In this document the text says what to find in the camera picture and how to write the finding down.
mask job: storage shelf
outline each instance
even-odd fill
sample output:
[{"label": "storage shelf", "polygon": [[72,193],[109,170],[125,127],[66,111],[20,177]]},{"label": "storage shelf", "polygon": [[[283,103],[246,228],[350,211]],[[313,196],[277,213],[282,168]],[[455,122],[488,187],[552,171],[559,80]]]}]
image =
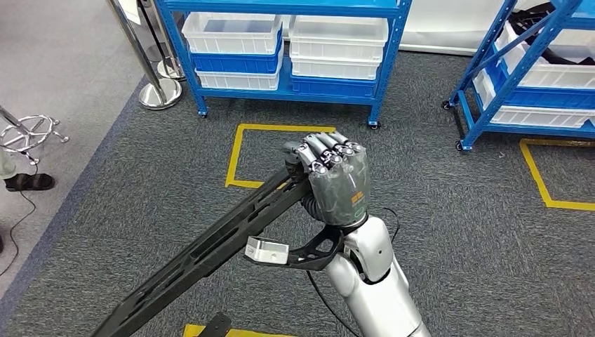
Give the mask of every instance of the storage shelf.
[{"label": "storage shelf", "polygon": [[163,0],[178,11],[337,15],[388,18],[397,15],[403,0]]},{"label": "storage shelf", "polygon": [[[378,117],[382,101],[394,68],[394,61],[411,2],[412,0],[155,0],[175,53],[187,75],[188,86],[194,96],[200,116],[205,117],[208,113],[204,100],[208,96],[370,105],[368,125],[373,129],[377,129],[379,125]],[[175,24],[173,17],[175,11],[181,11],[185,15],[188,15],[188,12],[220,12],[385,18],[388,23],[389,36],[382,49],[382,64],[377,70],[377,86],[374,90],[374,97],[354,98],[294,93],[289,76],[290,59],[287,57],[283,60],[279,86],[275,91],[202,88],[195,76],[188,75],[194,73],[194,66],[188,54],[188,47]]]},{"label": "storage shelf", "polygon": [[275,91],[201,88],[199,93],[203,96],[210,97],[252,98],[261,100],[292,100],[355,105],[371,105],[375,100],[374,98],[355,98],[349,96],[308,95],[294,93],[290,75],[291,59],[289,58],[289,56],[284,56],[283,66],[281,68],[281,71],[279,72],[279,87]]},{"label": "storage shelf", "polygon": [[[553,81],[549,79],[545,83],[549,85],[548,87],[540,88],[537,82],[544,79],[535,76],[529,76],[526,79],[528,74],[538,73],[533,70],[536,62],[563,29],[595,29],[595,1],[551,0],[551,2],[556,10],[549,14],[548,21],[540,22],[541,27],[535,27],[540,29],[541,33],[531,46],[519,48],[520,40],[527,39],[535,31],[512,37],[506,30],[506,25],[516,0],[504,0],[463,78],[448,100],[443,103],[443,107],[447,110],[459,105],[467,125],[467,131],[465,131],[458,114],[455,113],[455,121],[460,133],[458,150],[471,150],[473,143],[486,131],[595,138],[592,114],[595,109],[591,108],[594,104],[592,100],[594,91],[591,89],[590,82],[583,84],[584,88],[574,89],[567,88],[574,84],[572,81],[555,77]],[[500,40],[506,34],[509,35],[509,39],[503,45]],[[509,72],[507,66],[504,66],[505,62],[507,66],[513,66],[514,70]],[[472,97],[479,107],[480,115],[477,118],[472,115],[467,102],[465,95],[467,90],[472,91]],[[490,103],[484,105],[482,98]],[[519,124],[506,124],[512,121]]]},{"label": "storage shelf", "polygon": [[[563,6],[567,0],[550,0],[557,8]],[[595,30],[595,1],[583,0],[573,17],[564,24],[567,29]]]}]

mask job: black perforated bracket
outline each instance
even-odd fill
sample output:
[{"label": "black perforated bracket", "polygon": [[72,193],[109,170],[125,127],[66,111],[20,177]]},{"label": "black perforated bracket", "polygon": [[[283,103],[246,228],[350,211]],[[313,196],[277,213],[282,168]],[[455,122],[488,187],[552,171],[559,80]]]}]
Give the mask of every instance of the black perforated bracket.
[{"label": "black perforated bracket", "polygon": [[250,236],[258,236],[312,192],[307,176],[298,172],[292,172],[290,177],[287,168],[279,170],[128,295],[93,336],[130,336],[188,288],[211,275],[238,253]]},{"label": "black perforated bracket", "polygon": [[[287,266],[302,270],[323,270],[343,250],[343,231],[335,226],[326,225],[310,242],[299,249],[289,251]],[[332,246],[322,250],[321,245],[330,241]]]}]

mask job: yellow floor tape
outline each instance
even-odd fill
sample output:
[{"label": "yellow floor tape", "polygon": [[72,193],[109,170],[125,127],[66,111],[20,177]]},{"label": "yellow floor tape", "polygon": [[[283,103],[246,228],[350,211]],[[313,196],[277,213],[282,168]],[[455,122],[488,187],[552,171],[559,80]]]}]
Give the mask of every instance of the yellow floor tape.
[{"label": "yellow floor tape", "polygon": [[[204,325],[186,324],[184,328],[184,337],[197,337],[204,329]],[[269,335],[246,330],[230,330],[225,337],[291,337],[287,335]]]},{"label": "yellow floor tape", "polygon": [[595,142],[576,142],[572,140],[544,140],[544,139],[521,139],[519,146],[521,147],[521,152],[523,153],[523,157],[525,157],[525,161],[527,162],[527,166],[529,166],[529,171],[531,171],[531,175],[533,176],[533,180],[537,184],[537,188],[540,191],[541,198],[545,203],[545,206],[555,208],[555,209],[576,209],[579,211],[595,211],[595,203],[592,202],[576,202],[576,201],[563,201],[563,200],[553,200],[549,195],[547,187],[543,182],[543,178],[539,170],[537,169],[537,164],[531,155],[531,151],[529,150],[529,145],[547,145],[547,146],[572,146],[572,147],[595,147]]},{"label": "yellow floor tape", "polygon": [[225,177],[225,187],[230,185],[245,187],[245,188],[259,188],[262,181],[255,180],[239,180],[236,179],[236,169],[240,157],[240,147],[243,138],[244,130],[259,130],[259,131],[292,131],[292,132],[333,132],[333,126],[307,126],[307,125],[274,125],[274,124],[239,124],[236,130],[236,137],[234,139],[234,147],[232,149],[232,156],[229,158],[229,167],[227,168],[227,175]]}]

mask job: gray floor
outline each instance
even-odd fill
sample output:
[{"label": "gray floor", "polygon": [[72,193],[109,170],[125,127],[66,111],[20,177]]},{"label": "gray floor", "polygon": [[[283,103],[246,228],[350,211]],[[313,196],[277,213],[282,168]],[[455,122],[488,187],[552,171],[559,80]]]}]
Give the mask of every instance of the gray floor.
[{"label": "gray floor", "polygon": [[[438,106],[467,62],[400,54],[379,131],[363,124],[364,107],[210,99],[211,115],[198,119],[188,95],[165,112],[127,105],[42,239],[55,243],[40,271],[28,289],[14,284],[0,302],[0,308],[16,305],[3,336],[87,336],[129,291],[249,193],[224,188],[238,123],[336,126],[369,149],[370,211],[391,231],[396,219],[381,207],[397,212],[395,252],[434,336],[595,335],[595,213],[545,208],[517,136],[485,136],[471,153],[454,150],[453,118]],[[278,146],[300,136],[246,131],[236,177],[264,179],[281,164]],[[593,149],[531,148],[548,188],[595,200]],[[585,182],[590,187],[580,187]],[[266,235],[300,244],[320,227],[294,207]],[[354,324],[326,277],[315,277]],[[138,335],[181,336],[184,324],[204,324],[218,310],[237,328],[348,336],[303,272],[239,257]]]},{"label": "gray floor", "polygon": [[[150,41],[142,30],[140,37]],[[38,207],[14,232],[20,252],[0,277],[0,298],[141,76],[104,1],[0,0],[0,104],[16,117],[43,113],[60,119],[58,130],[72,139],[66,145],[50,139],[32,152],[41,157],[39,171],[58,183],[51,191],[28,194]],[[23,157],[16,160],[21,171],[34,171]],[[7,245],[0,270],[16,251],[8,231],[29,210],[20,195],[0,188],[0,234]]]}]

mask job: person's foot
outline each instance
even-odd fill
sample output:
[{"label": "person's foot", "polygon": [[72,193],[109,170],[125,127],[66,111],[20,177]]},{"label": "person's foot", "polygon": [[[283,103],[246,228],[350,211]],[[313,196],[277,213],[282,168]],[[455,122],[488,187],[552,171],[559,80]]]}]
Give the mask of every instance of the person's foot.
[{"label": "person's foot", "polygon": [[45,173],[36,174],[35,176],[19,173],[12,178],[4,179],[4,183],[9,192],[45,191],[54,187],[55,180]]}]

